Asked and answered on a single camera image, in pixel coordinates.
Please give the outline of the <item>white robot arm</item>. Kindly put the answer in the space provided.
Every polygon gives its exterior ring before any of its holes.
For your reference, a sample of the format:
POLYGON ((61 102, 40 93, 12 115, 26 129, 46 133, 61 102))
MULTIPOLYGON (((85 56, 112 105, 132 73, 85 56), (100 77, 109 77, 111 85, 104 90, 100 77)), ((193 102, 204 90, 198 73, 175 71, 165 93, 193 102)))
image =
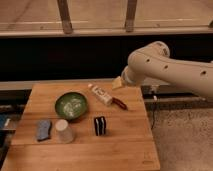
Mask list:
POLYGON ((134 50, 128 65, 112 82, 112 88, 141 86, 146 77, 179 86, 206 100, 213 101, 213 63, 176 60, 162 41, 134 50))

